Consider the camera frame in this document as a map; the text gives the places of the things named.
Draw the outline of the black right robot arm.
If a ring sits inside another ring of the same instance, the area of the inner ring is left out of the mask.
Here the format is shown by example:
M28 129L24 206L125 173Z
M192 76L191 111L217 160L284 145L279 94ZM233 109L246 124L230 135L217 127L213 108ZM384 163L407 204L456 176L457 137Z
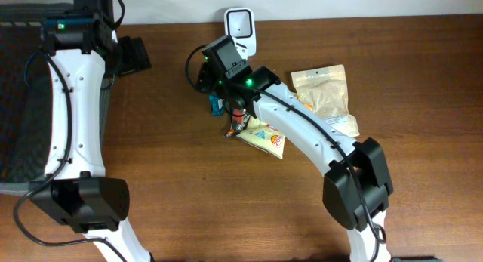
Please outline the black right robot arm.
M323 204L346 229L351 261L391 261L384 220L394 188L381 145L358 142L309 111L270 69L252 69L225 35L198 48L204 62L193 82L283 133L323 177Z

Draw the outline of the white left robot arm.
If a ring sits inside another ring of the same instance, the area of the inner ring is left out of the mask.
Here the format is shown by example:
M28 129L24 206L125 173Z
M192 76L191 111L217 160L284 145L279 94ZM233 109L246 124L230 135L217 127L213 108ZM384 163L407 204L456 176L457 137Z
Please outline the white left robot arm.
M128 220L127 183L108 178L101 154L100 98L106 77L124 72L129 50L115 31L118 0L74 0L42 26L40 55L52 85L51 148L44 180L26 198L93 243L108 261L151 261Z

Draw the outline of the beige kraft paper pouch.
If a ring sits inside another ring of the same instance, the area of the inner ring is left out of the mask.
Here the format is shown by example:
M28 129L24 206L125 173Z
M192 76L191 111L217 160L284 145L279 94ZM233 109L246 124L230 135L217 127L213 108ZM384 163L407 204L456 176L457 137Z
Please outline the beige kraft paper pouch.
M295 94L313 105L313 113L349 137L359 136L355 116L349 113L349 94L344 65L291 73Z

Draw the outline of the teal mouthwash bottle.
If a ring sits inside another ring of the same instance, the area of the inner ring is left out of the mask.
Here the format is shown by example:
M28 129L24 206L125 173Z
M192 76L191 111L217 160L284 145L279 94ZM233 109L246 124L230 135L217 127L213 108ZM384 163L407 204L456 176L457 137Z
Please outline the teal mouthwash bottle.
M223 100L215 94L210 94L209 100L211 103L211 114L215 117L221 117L225 113Z

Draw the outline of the black red snack packet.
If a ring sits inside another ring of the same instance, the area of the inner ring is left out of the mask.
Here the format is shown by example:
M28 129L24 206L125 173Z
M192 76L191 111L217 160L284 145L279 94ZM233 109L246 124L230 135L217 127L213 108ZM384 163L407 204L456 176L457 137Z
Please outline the black red snack packet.
M230 117L230 129L225 133L225 137L235 137L246 129L251 115L234 109Z

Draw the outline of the small orange juice carton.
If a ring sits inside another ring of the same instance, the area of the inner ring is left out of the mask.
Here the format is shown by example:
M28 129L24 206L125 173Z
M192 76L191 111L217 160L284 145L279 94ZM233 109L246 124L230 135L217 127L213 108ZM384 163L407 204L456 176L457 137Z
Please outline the small orange juice carton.
M294 95L297 100L303 104L308 110L313 111L313 105L309 103L308 101L304 100L299 94Z

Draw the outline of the yellow snack chip bag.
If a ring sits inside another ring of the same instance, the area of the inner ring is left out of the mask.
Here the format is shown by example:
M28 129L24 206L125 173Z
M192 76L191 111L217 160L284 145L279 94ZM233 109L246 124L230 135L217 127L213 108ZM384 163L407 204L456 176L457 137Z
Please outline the yellow snack chip bag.
M283 159L285 136L279 130L260 119L250 117L246 129L241 131L236 137L278 159Z

